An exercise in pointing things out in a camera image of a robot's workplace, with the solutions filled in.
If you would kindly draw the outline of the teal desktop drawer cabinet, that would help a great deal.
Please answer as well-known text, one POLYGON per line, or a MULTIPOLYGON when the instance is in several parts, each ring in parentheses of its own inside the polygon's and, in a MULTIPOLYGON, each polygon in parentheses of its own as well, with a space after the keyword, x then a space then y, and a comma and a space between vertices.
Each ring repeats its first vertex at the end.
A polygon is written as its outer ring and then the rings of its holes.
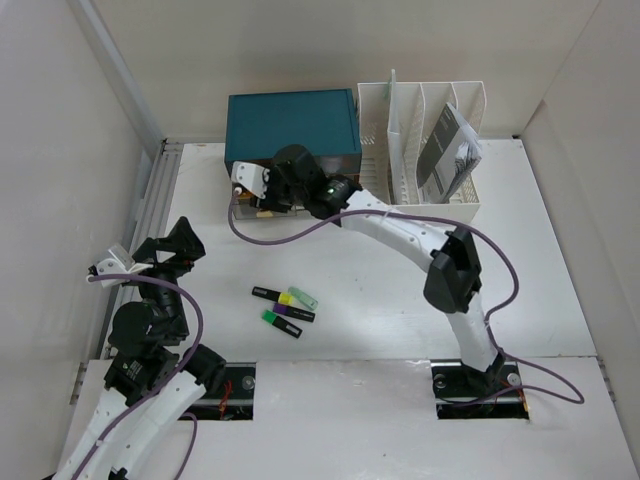
POLYGON ((304 182, 301 207, 327 219, 358 189, 362 161, 349 89, 236 94, 229 97, 224 163, 278 170, 304 182))

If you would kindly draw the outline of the yellow cap black highlighter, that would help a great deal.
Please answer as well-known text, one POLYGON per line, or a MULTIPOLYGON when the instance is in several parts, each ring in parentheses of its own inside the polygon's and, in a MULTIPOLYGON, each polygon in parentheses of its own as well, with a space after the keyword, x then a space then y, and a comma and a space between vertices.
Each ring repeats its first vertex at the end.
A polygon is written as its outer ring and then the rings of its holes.
POLYGON ((254 286, 251 294, 255 297, 270 300, 282 305, 290 306, 294 303, 294 297, 287 292, 280 292, 261 286, 254 286))

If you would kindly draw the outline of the clear mesh document pouch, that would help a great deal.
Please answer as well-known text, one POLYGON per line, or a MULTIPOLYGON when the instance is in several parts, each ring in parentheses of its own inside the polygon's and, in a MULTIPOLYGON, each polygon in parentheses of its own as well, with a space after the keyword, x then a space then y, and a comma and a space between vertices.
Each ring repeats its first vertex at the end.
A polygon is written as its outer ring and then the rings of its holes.
POLYGON ((387 145, 393 203, 395 205, 400 205, 402 203, 403 193, 403 156, 396 85, 396 71, 392 69, 388 82, 389 108, 387 122, 387 145))

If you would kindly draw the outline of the green cap black highlighter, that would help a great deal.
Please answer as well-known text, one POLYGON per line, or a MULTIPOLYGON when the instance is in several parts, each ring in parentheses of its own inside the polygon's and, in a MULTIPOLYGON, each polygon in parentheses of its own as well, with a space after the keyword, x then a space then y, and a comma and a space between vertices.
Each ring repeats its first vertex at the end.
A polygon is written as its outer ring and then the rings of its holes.
POLYGON ((261 314, 261 318, 272 325, 274 328, 286 333, 287 335, 299 339, 303 330, 293 323, 285 320, 283 317, 279 316, 273 311, 264 310, 261 314))

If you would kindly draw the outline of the purple cap black highlighter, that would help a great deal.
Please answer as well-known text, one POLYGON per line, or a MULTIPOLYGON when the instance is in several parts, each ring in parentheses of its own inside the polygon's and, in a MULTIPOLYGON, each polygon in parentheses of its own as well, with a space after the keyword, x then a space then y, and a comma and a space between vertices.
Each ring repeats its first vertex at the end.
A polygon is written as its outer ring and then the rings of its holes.
POLYGON ((285 305, 281 303, 275 303, 272 311, 277 315, 284 316, 287 318, 305 321, 309 323, 313 323, 316 317, 316 314, 312 311, 307 311, 304 309, 300 309, 294 306, 285 305))

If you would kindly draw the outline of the grey Canon setup guide booklet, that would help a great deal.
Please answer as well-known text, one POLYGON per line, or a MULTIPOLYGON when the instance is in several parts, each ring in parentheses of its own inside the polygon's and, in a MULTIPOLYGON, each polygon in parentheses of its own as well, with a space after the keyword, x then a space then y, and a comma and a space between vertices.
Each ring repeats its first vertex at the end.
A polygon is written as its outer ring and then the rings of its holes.
POLYGON ((477 132, 447 102, 418 157, 416 183, 420 201, 447 203, 482 156, 477 132))

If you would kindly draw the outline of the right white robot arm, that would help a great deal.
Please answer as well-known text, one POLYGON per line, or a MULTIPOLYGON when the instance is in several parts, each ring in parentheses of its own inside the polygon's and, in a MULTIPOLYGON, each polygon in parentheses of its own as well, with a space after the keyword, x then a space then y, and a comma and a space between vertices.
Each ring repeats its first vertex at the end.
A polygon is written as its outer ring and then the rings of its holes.
POLYGON ((493 345, 481 306, 481 265, 469 230, 442 231, 402 219, 353 179, 327 175, 302 145, 279 150, 268 168, 240 167, 237 178, 261 209, 300 205, 313 217, 361 233, 414 262, 426 274, 423 295, 444 313, 460 347, 465 386, 485 396, 498 384, 504 357, 493 345))

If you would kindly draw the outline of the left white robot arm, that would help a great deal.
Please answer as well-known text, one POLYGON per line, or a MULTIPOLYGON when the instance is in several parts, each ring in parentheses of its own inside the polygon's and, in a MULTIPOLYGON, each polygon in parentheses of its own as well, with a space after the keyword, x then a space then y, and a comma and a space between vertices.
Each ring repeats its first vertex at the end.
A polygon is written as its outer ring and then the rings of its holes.
POLYGON ((185 217, 163 238, 148 238, 134 252, 115 244, 89 269, 103 287, 132 286, 139 300, 113 316, 109 344, 116 355, 104 377, 93 416, 56 479, 136 479, 151 452, 186 410, 223 387, 226 361, 189 335, 186 303, 178 284, 205 247, 185 217))

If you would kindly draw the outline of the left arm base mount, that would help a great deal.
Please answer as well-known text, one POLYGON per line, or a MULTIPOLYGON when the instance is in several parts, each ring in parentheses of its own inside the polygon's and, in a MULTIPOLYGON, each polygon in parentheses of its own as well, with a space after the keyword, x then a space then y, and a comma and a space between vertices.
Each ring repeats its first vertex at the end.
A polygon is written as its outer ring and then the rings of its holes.
POLYGON ((255 363, 229 363, 220 387, 187 410, 197 420, 249 421, 254 414, 255 363))

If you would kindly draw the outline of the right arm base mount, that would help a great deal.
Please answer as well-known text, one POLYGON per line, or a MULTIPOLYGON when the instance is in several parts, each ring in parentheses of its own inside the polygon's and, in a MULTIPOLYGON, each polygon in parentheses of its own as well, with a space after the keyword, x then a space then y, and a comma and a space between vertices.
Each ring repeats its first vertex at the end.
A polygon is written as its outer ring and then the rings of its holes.
POLYGON ((529 419, 524 392, 515 389, 521 382, 516 362, 476 374, 459 360, 440 360, 431 363, 431 374, 439 420, 529 419))

